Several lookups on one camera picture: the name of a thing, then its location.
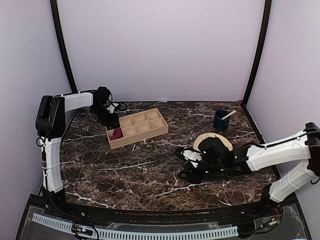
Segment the maroon striped sock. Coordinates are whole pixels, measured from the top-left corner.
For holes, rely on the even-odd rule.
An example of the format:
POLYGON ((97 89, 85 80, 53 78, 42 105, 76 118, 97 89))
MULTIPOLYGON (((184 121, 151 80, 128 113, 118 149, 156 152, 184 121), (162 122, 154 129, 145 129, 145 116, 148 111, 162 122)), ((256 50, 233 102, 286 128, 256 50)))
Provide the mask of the maroon striped sock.
POLYGON ((114 140, 117 140, 117 139, 120 139, 123 137, 123 132, 122 132, 122 129, 121 128, 115 128, 113 130, 113 133, 112 135, 109 137, 109 139, 111 141, 114 141, 114 140))

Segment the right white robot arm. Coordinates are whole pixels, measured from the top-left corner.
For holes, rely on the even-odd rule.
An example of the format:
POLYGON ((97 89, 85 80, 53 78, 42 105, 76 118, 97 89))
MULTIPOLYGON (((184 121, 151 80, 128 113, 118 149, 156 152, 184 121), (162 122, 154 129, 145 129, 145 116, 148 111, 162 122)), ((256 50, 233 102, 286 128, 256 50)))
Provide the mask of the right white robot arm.
POLYGON ((266 217, 286 197, 306 183, 320 177, 320 129, 308 122, 298 133, 266 144, 248 143, 230 150, 218 137, 205 134, 197 148, 178 147, 175 155, 186 161, 178 177, 191 184, 200 184, 206 177, 230 178, 263 168, 298 161, 298 165, 284 177, 263 190, 262 201, 255 205, 255 213, 266 217))

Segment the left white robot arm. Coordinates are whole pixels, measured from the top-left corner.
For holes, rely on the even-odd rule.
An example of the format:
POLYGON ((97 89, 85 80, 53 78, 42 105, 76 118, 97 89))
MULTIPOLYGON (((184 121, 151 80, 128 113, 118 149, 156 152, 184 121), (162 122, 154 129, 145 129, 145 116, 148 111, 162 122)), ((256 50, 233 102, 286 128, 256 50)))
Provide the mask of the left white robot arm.
POLYGON ((106 107, 107 103, 112 103, 111 95, 107 87, 100 86, 97 90, 42 97, 35 128, 38 135, 36 145, 41 148, 43 188, 46 192, 57 194, 64 189, 60 170, 60 146, 67 129, 66 113, 90 108, 102 126, 118 128, 119 116, 106 107))

